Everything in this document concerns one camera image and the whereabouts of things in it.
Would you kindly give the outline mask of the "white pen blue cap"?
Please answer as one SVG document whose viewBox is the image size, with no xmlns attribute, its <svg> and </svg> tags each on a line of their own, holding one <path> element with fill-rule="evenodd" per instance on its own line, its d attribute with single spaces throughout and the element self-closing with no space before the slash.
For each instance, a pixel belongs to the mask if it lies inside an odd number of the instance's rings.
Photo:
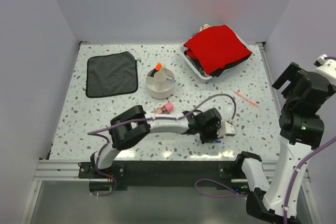
<svg viewBox="0 0 336 224">
<path fill-rule="evenodd" d="M 222 140 L 220 140 L 220 139 L 217 139 L 217 140 L 215 140 L 214 142 L 212 142 L 212 143 L 221 143 L 222 142 Z"/>
</svg>

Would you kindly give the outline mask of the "pink capped crayon tube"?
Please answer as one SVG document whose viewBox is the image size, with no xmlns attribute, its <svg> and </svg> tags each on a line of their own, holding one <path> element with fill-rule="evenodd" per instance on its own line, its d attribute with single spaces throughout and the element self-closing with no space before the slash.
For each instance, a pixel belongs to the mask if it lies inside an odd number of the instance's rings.
<svg viewBox="0 0 336 224">
<path fill-rule="evenodd" d="M 152 113 L 154 114 L 168 114 L 171 113 L 173 111 L 174 107 L 172 103 L 166 103 L 165 105 L 155 109 L 154 111 L 152 111 Z"/>
</svg>

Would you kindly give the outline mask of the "orange gel pen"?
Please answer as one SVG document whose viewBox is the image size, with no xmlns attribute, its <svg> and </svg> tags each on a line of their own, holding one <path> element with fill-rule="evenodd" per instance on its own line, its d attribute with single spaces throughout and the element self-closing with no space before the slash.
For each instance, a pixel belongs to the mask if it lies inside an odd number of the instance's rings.
<svg viewBox="0 0 336 224">
<path fill-rule="evenodd" d="M 234 91 L 234 93 L 239 96 L 240 98 L 242 98 L 244 101 L 248 102 L 249 104 L 255 106 L 255 107 L 258 107 L 258 104 L 253 102 L 252 100 L 248 99 L 247 97 L 243 96 L 242 94 L 240 94 L 239 92 L 237 91 Z"/>
</svg>

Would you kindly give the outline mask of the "clear blue ballpoint pen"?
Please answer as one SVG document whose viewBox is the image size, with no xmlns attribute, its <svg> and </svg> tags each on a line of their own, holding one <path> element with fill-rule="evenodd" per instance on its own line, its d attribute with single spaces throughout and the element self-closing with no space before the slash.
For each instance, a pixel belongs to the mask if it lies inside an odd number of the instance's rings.
<svg viewBox="0 0 336 224">
<path fill-rule="evenodd" d="M 170 77 L 166 77 L 167 81 L 170 81 L 170 82 L 176 82 L 176 80 L 174 78 L 170 78 Z"/>
</svg>

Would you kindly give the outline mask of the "orange capped marker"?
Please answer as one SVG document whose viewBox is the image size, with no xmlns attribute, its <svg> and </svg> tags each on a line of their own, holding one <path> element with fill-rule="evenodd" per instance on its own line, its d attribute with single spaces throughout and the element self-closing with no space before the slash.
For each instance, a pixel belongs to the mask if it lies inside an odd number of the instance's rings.
<svg viewBox="0 0 336 224">
<path fill-rule="evenodd" d="M 152 70 L 152 72 L 150 73 L 150 77 L 154 77 L 154 75 L 160 71 L 162 68 L 162 64 L 160 62 L 158 62 L 155 66 L 155 68 Z"/>
</svg>

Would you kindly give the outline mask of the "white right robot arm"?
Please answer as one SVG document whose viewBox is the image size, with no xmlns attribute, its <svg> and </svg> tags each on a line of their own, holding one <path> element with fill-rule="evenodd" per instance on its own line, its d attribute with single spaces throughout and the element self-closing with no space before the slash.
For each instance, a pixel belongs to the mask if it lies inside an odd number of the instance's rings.
<svg viewBox="0 0 336 224">
<path fill-rule="evenodd" d="M 241 152 L 234 173 L 246 178 L 249 193 L 246 212 L 269 223 L 299 223 L 297 200 L 310 158 L 321 151 L 324 123 L 317 111 L 335 94 L 335 60 L 315 62 L 313 71 L 291 63 L 273 83 L 285 99 L 280 112 L 280 153 L 275 173 L 268 182 L 261 157 Z"/>
</svg>

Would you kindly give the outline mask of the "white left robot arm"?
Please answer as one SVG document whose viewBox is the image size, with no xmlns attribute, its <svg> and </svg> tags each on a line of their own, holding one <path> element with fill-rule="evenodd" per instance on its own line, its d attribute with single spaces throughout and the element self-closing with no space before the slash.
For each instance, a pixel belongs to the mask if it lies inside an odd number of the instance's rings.
<svg viewBox="0 0 336 224">
<path fill-rule="evenodd" d="M 105 177 L 120 151 L 135 147 L 149 134 L 198 134 L 204 144 L 222 138 L 224 125 L 216 108 L 205 112 L 196 109 L 179 114 L 157 114 L 146 113 L 141 105 L 136 105 L 112 119 L 109 127 L 88 133 L 107 141 L 91 155 L 90 171 L 97 178 Z"/>
</svg>

